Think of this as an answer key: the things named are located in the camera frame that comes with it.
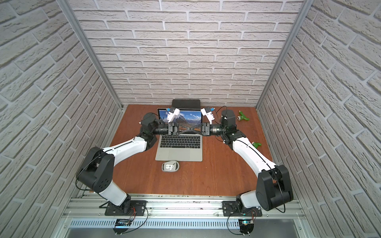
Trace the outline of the grey wireless mouse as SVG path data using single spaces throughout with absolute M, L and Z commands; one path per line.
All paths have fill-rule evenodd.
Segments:
M 168 161 L 162 164 L 162 171 L 163 172 L 177 172 L 180 168 L 180 164 L 178 161 Z

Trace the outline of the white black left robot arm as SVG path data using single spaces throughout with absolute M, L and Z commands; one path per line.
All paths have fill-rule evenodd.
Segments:
M 165 123 L 156 114 L 146 114 L 140 122 L 140 133 L 116 146 L 91 148 L 78 169 L 76 180 L 117 207 L 129 207 L 130 196 L 113 181 L 114 167 L 135 154 L 145 152 L 157 142 L 157 135 L 180 135 L 193 132 L 199 125 L 185 122 Z

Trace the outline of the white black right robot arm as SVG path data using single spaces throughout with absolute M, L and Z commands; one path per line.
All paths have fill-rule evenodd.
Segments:
M 270 211 L 294 200 L 289 170 L 284 165 L 270 161 L 253 146 L 237 129 L 236 117 L 232 110 L 222 111 L 221 121 L 216 125 L 212 123 L 213 110 L 209 107 L 200 110 L 209 122 L 200 125 L 199 134 L 221 137 L 223 143 L 240 155 L 257 176 L 256 190 L 242 193 L 237 197 L 241 209 L 260 207 Z

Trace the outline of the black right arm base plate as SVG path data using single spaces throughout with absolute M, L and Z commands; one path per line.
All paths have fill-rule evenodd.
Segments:
M 222 201 L 222 211 L 224 217 L 244 216 L 261 217 L 263 215 L 261 207 L 246 208 L 239 201 Z

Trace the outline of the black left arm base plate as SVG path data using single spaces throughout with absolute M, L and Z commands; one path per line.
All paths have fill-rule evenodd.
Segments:
M 138 216 L 142 217 L 147 212 L 145 207 L 147 205 L 146 200 L 131 200 L 124 202 L 121 206 L 108 202 L 105 211 L 105 216 Z

